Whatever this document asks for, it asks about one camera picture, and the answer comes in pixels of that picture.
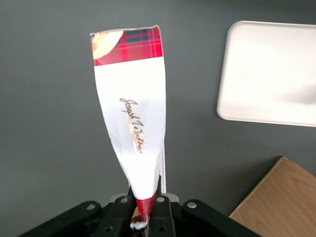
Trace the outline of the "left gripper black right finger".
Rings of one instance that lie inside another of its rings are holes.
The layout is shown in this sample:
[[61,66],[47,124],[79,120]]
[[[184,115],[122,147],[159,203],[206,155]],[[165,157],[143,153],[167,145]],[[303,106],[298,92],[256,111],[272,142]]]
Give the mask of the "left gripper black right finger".
[[258,237],[259,235],[206,203],[191,199],[180,205],[166,196],[155,199],[150,237]]

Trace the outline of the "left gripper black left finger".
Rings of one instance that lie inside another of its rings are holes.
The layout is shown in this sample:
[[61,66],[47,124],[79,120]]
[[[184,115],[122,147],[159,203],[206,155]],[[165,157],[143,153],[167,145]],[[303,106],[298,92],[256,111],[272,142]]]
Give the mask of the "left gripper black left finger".
[[131,190],[102,207],[85,201],[21,234],[22,237],[128,237],[136,201]]

